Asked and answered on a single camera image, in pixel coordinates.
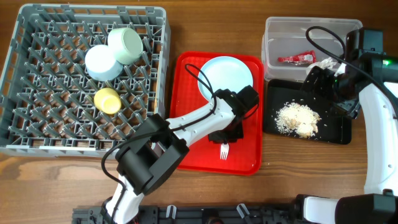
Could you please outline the white plastic fork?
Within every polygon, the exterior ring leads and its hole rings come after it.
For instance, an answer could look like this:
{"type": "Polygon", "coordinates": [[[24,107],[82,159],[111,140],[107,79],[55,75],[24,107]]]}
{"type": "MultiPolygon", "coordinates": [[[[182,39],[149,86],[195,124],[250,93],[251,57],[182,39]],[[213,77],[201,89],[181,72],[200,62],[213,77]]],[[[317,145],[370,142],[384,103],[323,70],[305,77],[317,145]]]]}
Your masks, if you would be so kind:
{"type": "Polygon", "coordinates": [[[229,154],[229,144],[222,143],[220,147],[220,159],[227,160],[229,154]]]}

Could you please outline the white napkin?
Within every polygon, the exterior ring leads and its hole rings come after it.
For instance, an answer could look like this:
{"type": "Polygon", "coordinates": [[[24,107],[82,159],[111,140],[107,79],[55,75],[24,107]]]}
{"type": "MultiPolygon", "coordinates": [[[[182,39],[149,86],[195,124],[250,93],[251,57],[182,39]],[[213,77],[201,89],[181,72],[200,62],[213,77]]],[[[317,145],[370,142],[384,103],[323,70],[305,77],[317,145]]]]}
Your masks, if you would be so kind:
{"type": "Polygon", "coordinates": [[[322,60],[321,62],[315,62],[311,65],[309,65],[306,68],[306,74],[308,75],[313,67],[320,67],[320,68],[327,68],[331,70],[332,72],[335,73],[335,76],[337,77],[338,75],[341,75],[345,73],[345,64],[339,64],[335,59],[332,59],[331,57],[326,58],[322,60]]]}

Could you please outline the red sauce packet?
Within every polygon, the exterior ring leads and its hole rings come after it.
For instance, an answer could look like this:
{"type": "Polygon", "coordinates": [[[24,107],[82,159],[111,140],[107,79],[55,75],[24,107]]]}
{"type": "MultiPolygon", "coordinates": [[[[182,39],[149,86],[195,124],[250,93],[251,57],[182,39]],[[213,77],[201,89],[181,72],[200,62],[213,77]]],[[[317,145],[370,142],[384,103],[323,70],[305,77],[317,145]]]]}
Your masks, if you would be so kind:
{"type": "Polygon", "coordinates": [[[279,57],[277,60],[279,62],[287,62],[294,65],[312,64],[317,61],[314,50],[305,51],[289,57],[279,57]]]}

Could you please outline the light blue plate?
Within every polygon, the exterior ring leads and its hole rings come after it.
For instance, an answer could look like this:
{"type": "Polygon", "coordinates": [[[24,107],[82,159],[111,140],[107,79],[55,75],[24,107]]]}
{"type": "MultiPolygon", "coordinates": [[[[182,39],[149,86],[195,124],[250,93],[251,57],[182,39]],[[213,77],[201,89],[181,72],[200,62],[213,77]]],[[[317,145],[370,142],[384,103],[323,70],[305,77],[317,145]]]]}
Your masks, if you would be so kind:
{"type": "Polygon", "coordinates": [[[245,86],[254,84],[248,66],[234,57],[215,57],[207,61],[200,70],[210,82],[213,92],[229,89],[238,93],[245,86]]]}

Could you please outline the yellow cup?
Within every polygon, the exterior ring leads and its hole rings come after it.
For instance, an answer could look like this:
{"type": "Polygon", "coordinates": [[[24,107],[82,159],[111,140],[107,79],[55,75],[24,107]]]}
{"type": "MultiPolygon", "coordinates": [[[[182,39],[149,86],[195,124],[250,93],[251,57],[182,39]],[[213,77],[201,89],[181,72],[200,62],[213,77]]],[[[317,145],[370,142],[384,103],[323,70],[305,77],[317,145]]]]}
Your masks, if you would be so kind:
{"type": "Polygon", "coordinates": [[[102,88],[94,95],[94,104],[97,109],[106,114],[115,114],[121,109],[121,99],[112,88],[102,88]]]}

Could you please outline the light green bowl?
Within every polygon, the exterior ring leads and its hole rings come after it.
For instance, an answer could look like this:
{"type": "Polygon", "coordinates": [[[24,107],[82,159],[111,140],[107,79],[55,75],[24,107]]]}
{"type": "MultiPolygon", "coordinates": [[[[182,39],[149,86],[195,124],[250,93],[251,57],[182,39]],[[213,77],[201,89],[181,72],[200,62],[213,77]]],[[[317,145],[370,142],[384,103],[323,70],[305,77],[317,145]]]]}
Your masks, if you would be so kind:
{"type": "Polygon", "coordinates": [[[115,59],[123,65],[133,64],[144,51],[139,34],[128,27],[113,29],[108,35],[108,47],[115,59]]]}

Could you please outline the small light blue bowl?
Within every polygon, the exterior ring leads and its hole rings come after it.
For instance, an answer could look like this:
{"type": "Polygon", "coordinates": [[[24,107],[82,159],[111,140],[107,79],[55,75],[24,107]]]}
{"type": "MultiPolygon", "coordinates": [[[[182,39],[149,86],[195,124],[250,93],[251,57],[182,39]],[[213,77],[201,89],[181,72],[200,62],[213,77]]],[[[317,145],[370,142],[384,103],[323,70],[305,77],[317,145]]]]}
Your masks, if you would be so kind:
{"type": "Polygon", "coordinates": [[[97,81],[105,82],[118,77],[123,64],[119,63],[107,45],[96,45],[85,55],[85,65],[89,76],[97,81]]]}

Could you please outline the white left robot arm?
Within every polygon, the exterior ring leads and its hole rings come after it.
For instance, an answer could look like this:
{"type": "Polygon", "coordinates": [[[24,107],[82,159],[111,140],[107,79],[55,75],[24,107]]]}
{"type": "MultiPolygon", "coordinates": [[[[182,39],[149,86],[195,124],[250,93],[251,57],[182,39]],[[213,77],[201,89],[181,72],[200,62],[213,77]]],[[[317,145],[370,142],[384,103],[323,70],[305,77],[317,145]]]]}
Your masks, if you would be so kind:
{"type": "Polygon", "coordinates": [[[252,107],[242,92],[217,90],[205,106],[184,116],[148,117],[133,137],[111,148],[101,160],[103,172],[118,184],[114,195],[103,204],[106,221],[132,221],[144,196],[172,175],[190,145],[237,125],[252,107]]]}

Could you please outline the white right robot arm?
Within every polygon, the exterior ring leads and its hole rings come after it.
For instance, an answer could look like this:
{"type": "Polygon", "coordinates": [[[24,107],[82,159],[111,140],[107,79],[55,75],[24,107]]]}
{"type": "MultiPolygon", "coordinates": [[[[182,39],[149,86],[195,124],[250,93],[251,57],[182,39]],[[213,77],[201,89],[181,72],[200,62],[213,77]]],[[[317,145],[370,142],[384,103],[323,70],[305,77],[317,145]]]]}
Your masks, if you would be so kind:
{"type": "Polygon", "coordinates": [[[357,73],[336,79],[356,94],[366,125],[368,169],[364,194],[330,199],[305,196],[303,220],[312,223],[397,223],[397,59],[365,53],[357,73]]]}

